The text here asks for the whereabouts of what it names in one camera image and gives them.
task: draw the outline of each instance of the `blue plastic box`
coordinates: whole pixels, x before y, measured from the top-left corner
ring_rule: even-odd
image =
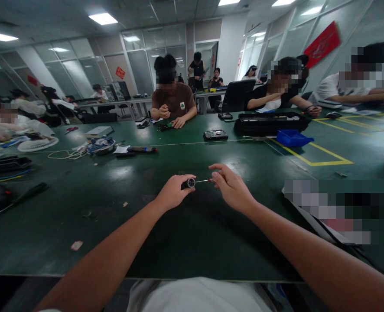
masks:
[[[300,134],[298,130],[278,130],[276,140],[286,147],[301,147],[315,141],[314,138]]]

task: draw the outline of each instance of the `white cable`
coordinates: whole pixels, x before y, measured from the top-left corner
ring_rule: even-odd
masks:
[[[68,156],[66,156],[66,157],[52,157],[52,155],[56,154],[56,153],[67,153]],[[56,151],[56,152],[50,153],[48,155],[48,158],[50,158],[50,159],[72,159],[72,160],[77,160],[77,159],[80,159],[81,157],[84,157],[86,154],[87,154],[86,149],[81,149],[80,151],[73,151],[72,153],[70,153],[69,151],[66,151],[66,150],[62,150],[62,151]]]

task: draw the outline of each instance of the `blue wire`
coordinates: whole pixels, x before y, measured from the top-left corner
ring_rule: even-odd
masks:
[[[23,171],[21,173],[17,173],[16,175],[12,175],[12,176],[9,176],[9,177],[0,177],[0,180],[15,178],[17,176],[21,176],[21,175],[23,175],[25,173],[28,173],[28,172],[31,172],[31,171],[32,171],[32,169],[29,169],[29,170]]]

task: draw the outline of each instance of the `brown shirt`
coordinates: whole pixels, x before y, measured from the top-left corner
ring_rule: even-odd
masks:
[[[183,83],[176,83],[176,91],[172,95],[159,89],[153,92],[152,108],[159,109],[164,104],[169,108],[170,118],[182,117],[196,107],[191,88]]]

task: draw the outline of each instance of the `red banner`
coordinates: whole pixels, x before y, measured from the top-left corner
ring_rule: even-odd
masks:
[[[303,52],[309,56],[307,68],[312,68],[341,44],[338,27],[333,21]]]
[[[27,76],[27,81],[37,87],[37,79],[32,76]]]
[[[120,66],[117,66],[117,70],[115,71],[115,74],[121,78],[121,80],[124,79],[124,76],[126,75],[126,72],[121,69]]]

